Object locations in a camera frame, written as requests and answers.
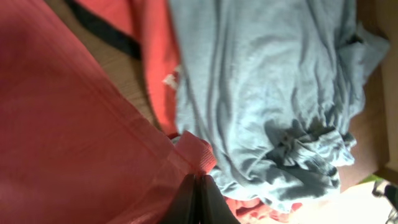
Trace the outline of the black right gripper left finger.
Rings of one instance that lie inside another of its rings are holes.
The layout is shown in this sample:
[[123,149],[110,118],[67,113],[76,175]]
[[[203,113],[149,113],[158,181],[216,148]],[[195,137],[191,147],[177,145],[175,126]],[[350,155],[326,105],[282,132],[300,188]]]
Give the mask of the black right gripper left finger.
[[172,200],[162,219],[159,221],[159,224],[196,223],[196,193],[196,176],[195,174],[188,174],[184,177],[174,199]]

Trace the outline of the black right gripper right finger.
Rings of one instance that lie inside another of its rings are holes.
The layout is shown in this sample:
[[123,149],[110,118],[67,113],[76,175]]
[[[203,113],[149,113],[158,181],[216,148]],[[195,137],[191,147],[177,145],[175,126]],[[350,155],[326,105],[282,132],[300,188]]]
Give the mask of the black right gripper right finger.
[[200,177],[200,223],[240,224],[210,175]]

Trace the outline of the orange printed t-shirt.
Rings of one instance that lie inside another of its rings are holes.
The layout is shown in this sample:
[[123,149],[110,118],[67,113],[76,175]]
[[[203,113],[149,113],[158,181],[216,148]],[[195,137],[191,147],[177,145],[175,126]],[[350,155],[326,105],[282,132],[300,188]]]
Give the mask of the orange printed t-shirt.
[[157,223],[209,153],[151,125],[46,3],[1,2],[2,223]]

